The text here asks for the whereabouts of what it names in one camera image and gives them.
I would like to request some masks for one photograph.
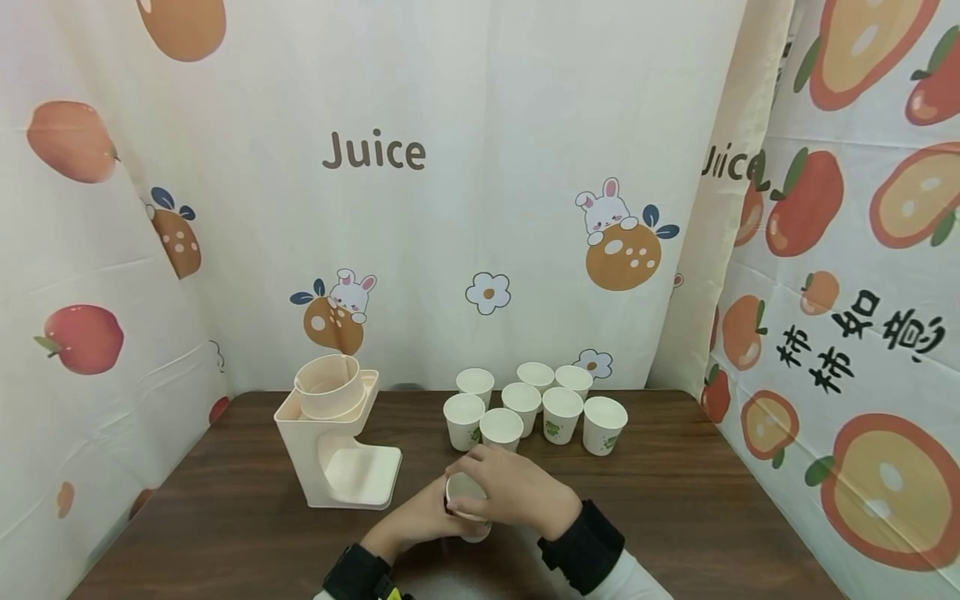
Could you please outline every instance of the left hand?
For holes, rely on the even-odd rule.
[[[449,515],[444,510],[446,477],[434,480],[373,526],[360,542],[370,553],[393,564],[400,552],[437,538],[477,538],[487,525]]]

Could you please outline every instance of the persimmon illustration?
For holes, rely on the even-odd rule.
[[[767,334],[761,326],[766,302],[756,296],[737,299],[723,317],[723,350],[727,359],[740,371],[746,371],[760,360],[760,337]]]
[[[154,211],[151,220],[177,278],[183,279],[197,273],[201,262],[200,246],[197,244],[196,234],[187,223],[196,219],[197,213],[186,205],[182,205],[178,212],[174,212],[174,197],[162,187],[153,188],[150,194],[154,202],[164,208],[164,210]]]
[[[740,425],[747,450],[761,461],[780,468],[785,449],[797,439],[800,419],[787,399],[770,390],[760,390],[743,405]]]
[[[840,282],[830,271],[817,271],[806,276],[800,291],[800,309],[810,316],[822,315],[833,308],[840,296]]]
[[[36,107],[27,142],[40,160],[80,183],[108,180],[117,161],[107,126],[83,102],[55,100]]]
[[[730,379],[727,372],[714,363],[704,383],[707,386],[700,394],[700,405],[704,407],[710,420],[719,424],[730,409]]]
[[[763,171],[766,166],[766,153],[760,151],[757,155],[754,176],[747,184],[747,194],[743,197],[743,208],[740,210],[740,228],[736,231],[733,245],[743,246],[754,238],[760,229],[763,220],[763,192],[770,189],[770,181],[763,180]]]
[[[867,558],[932,571],[960,557],[960,468],[909,420],[854,417],[804,479],[820,486],[830,525]]]
[[[352,312],[325,295],[322,279],[313,282],[313,291],[314,294],[297,292],[290,297],[293,304],[307,305],[303,331],[314,344],[352,356],[363,344],[363,324],[352,318]]]
[[[619,224],[603,231],[599,244],[587,250],[587,273],[605,290],[631,290],[653,276],[660,267],[660,240],[680,233],[676,225],[664,225],[654,231],[660,219],[656,206],[643,209],[643,223],[631,229]]]
[[[874,194],[870,227],[887,248],[909,248],[927,237],[940,246],[960,205],[960,141],[908,156]]]
[[[820,36],[804,56],[793,91],[809,81],[810,98],[821,110],[848,107],[903,60],[939,5],[940,0],[827,0]]]
[[[224,0],[137,0],[140,18],[160,52],[194,62],[213,53],[227,33]]]
[[[843,174],[826,150],[801,149],[782,190],[770,192],[776,205],[767,220],[767,246],[776,256],[797,256],[817,245],[843,202]]]
[[[914,71],[917,83],[906,102],[914,125],[934,125],[960,113],[960,25],[947,30],[933,50],[926,70]]]

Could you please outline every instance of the white sleeve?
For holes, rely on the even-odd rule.
[[[585,596],[587,600],[673,600],[653,575],[624,550],[607,579]]]

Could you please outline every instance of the cup rim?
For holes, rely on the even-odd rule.
[[[467,392],[467,391],[464,391],[464,394],[474,394],[474,395],[476,396],[477,394],[485,394],[486,392],[489,392],[490,390],[493,389],[493,383],[494,383],[494,381],[495,381],[495,379],[493,378],[493,373],[487,371],[486,369],[480,369],[479,367],[470,367],[469,369],[463,369],[462,371],[460,371],[460,372],[457,373],[457,389],[458,389],[458,390],[464,390],[464,387],[465,387],[465,386],[460,383],[460,378],[463,377],[464,375],[468,374],[468,373],[469,373],[469,374],[483,374],[483,375],[484,375],[484,379],[488,380],[489,383],[490,383],[490,385],[486,386],[484,389],[479,390],[479,391],[477,391],[477,392]]]
[[[324,360],[329,360],[331,358],[347,359],[347,362],[351,363],[351,365],[354,367],[353,377],[348,379],[347,383],[340,386],[339,388],[335,388],[333,390],[327,390],[326,392],[319,392],[318,394],[315,394],[313,392],[307,392],[302,387],[300,387],[300,374],[303,372],[304,369],[306,369],[307,367],[309,367],[314,363],[321,362]],[[336,394],[337,392],[344,390],[348,385],[352,384],[353,381],[356,380],[356,378],[359,376],[360,376],[360,361],[358,361],[353,356],[350,356],[349,354],[325,354],[324,356],[318,356],[317,358],[307,362],[305,365],[303,365],[297,370],[297,374],[294,375],[294,391],[302,396],[313,396],[313,397],[328,396],[330,394]]]
[[[511,389],[514,389],[514,390],[522,389],[522,390],[525,390],[527,394],[536,394],[537,403],[534,404],[533,406],[530,406],[530,407],[524,406],[522,408],[519,408],[519,407],[515,408],[513,406],[508,406],[507,403],[510,401],[508,398],[508,393],[509,393],[508,390],[511,390]],[[503,402],[503,406],[505,408],[509,408],[515,413],[517,412],[530,413],[540,408],[540,405],[543,404],[543,396],[540,394],[540,390],[538,390],[535,386],[532,386],[529,383],[525,383],[523,381],[517,381],[517,382],[511,383],[510,385],[503,388],[503,390],[500,392],[500,400]]]
[[[557,399],[558,394],[567,396],[567,398]],[[569,403],[562,404],[559,407],[556,406],[553,401],[551,401],[550,404],[554,404],[554,407],[551,407],[547,404],[548,400],[564,402],[567,399],[569,399]],[[543,410],[549,411],[550,414],[554,415],[555,417],[573,419],[574,417],[580,417],[580,414],[584,412],[584,400],[579,394],[569,388],[550,388],[543,394]]]
[[[563,383],[563,382],[560,380],[560,378],[561,378],[561,373],[567,373],[568,375],[571,375],[571,376],[573,376],[573,377],[580,377],[580,378],[581,378],[581,380],[580,380],[580,382],[579,382],[580,385]],[[586,369],[584,369],[583,367],[577,367],[576,365],[563,365],[563,366],[561,366],[561,367],[558,367],[558,368],[557,368],[557,372],[556,372],[556,374],[555,374],[554,376],[555,376],[556,379],[557,379],[557,383],[559,383],[560,385],[564,386],[564,387],[567,388],[568,390],[575,390],[575,391],[577,391],[577,392],[583,392],[583,391],[589,390],[591,387],[593,387],[593,374],[590,373],[589,371],[587,371]]]
[[[476,420],[470,420],[470,421],[467,421],[467,422],[460,422],[459,420],[451,419],[451,418],[450,418],[450,415],[446,412],[446,407],[447,407],[448,404],[450,404],[450,401],[451,401],[451,400],[454,400],[454,399],[457,399],[457,401],[459,402],[459,401],[466,400],[467,398],[476,398],[476,401],[477,401],[477,402],[475,402],[474,404],[479,403],[478,406],[477,406],[477,408],[479,408],[480,410],[479,410],[479,416],[477,417],[477,419],[476,419]],[[477,422],[477,420],[483,418],[483,415],[484,415],[485,412],[487,412],[487,404],[483,401],[483,398],[482,398],[482,397],[480,397],[480,396],[478,396],[478,395],[476,395],[476,394],[465,394],[465,393],[454,394],[453,396],[447,398],[446,401],[444,402],[444,419],[450,421],[451,423],[453,423],[453,424],[455,424],[455,425],[473,425],[474,423]]]
[[[488,431],[484,429],[483,423],[484,420],[487,422],[492,422],[493,419],[500,419],[500,416],[503,416],[504,421],[501,424],[506,425],[507,423],[514,426],[516,430],[516,435],[507,437],[490,435]],[[520,415],[510,410],[509,408],[491,408],[489,411],[484,413],[483,417],[480,418],[480,433],[485,436],[488,440],[494,444],[512,444],[513,442],[519,440],[523,436],[523,419],[520,418]]]
[[[520,371],[523,370],[524,367],[536,367],[536,368],[544,367],[545,369],[547,369],[548,371],[550,371],[550,379],[549,379],[548,381],[543,381],[542,383],[539,383],[539,382],[537,382],[537,383],[531,383],[530,380],[529,380],[529,377],[525,379],[525,378],[523,377],[523,375],[520,374]],[[549,365],[545,365],[545,364],[543,364],[543,363],[539,363],[539,362],[537,362],[537,361],[528,361],[528,362],[523,363],[523,364],[520,365],[519,367],[517,367],[517,368],[516,368],[516,376],[520,378],[520,382],[521,382],[521,383],[526,383],[526,384],[529,384],[529,385],[532,385],[532,386],[550,385],[551,383],[553,383],[553,382],[557,379],[557,373],[553,370],[552,367],[550,367]]]
[[[607,423],[603,423],[597,420],[596,417],[590,416],[590,409],[591,408],[595,409],[595,407],[597,407],[600,404],[604,404],[610,408],[613,408],[613,410],[616,411],[618,416],[618,419],[615,421],[616,424],[610,425]],[[586,402],[584,402],[584,416],[591,423],[603,429],[623,429],[624,427],[627,426],[627,421],[630,419],[630,416],[627,413],[626,407],[623,404],[614,400],[613,398],[607,397],[607,396],[594,396],[592,398],[589,398]]]

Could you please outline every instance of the right hand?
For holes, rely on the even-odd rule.
[[[548,541],[562,536],[580,516],[577,493],[527,458],[499,446],[474,446],[446,468],[473,478],[487,499],[450,498],[447,508],[508,525],[528,525]]]

